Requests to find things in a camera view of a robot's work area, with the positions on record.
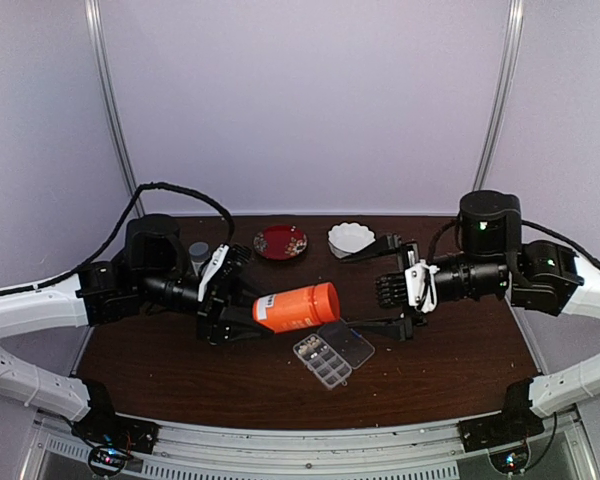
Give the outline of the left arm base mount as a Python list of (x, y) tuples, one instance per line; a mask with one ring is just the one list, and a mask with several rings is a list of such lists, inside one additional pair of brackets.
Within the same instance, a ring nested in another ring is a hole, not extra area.
[(134, 453), (151, 454), (158, 438), (157, 423), (118, 414), (106, 387), (82, 381), (88, 393), (86, 415), (70, 421), (71, 432), (88, 447), (87, 466), (101, 478), (118, 475), (134, 459)]

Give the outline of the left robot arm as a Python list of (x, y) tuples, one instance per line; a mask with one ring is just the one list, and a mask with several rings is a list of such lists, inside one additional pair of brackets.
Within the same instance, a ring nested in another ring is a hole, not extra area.
[[(161, 306), (188, 314), (198, 338), (216, 345), (267, 338), (273, 330), (248, 311), (256, 288), (242, 279), (251, 252), (221, 244), (196, 275), (175, 218), (150, 214), (130, 221), (123, 249), (111, 261), (89, 261), (58, 280), (0, 291), (0, 340), (58, 327), (95, 327)], [(85, 426), (103, 444), (124, 433), (99, 382), (60, 376), (0, 346), (0, 395)]]

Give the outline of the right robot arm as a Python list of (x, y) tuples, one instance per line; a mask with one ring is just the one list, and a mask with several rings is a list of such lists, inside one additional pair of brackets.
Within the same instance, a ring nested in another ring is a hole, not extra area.
[[(548, 228), (546, 239), (523, 243), (519, 199), (513, 194), (478, 190), (464, 195), (452, 230), (457, 253), (436, 256), (441, 237), (431, 239), (426, 257), (416, 243), (385, 235), (344, 257), (344, 262), (394, 254), (399, 271), (376, 280), (383, 308), (401, 309), (405, 320), (423, 320), (443, 302), (509, 297), (514, 307), (558, 317), (600, 320), (600, 261), (582, 246)], [(460, 422), (468, 450), (515, 442), (543, 433), (544, 419), (600, 394), (600, 353), (553, 374), (511, 384), (500, 412)]]

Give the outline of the orange pill bottle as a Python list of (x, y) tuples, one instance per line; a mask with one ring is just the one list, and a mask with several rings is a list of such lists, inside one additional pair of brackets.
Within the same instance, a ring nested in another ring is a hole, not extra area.
[(339, 321), (340, 301), (335, 286), (325, 282), (260, 297), (252, 316), (275, 334), (304, 330)]

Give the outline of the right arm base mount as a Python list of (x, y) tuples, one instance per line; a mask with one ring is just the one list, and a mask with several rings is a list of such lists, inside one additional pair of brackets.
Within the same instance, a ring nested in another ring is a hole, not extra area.
[(528, 439), (545, 431), (543, 420), (531, 411), (531, 379), (507, 387), (504, 404), (498, 413), (458, 423), (466, 453), (495, 449), (489, 455), (492, 467), (513, 476), (526, 473), (533, 465)]

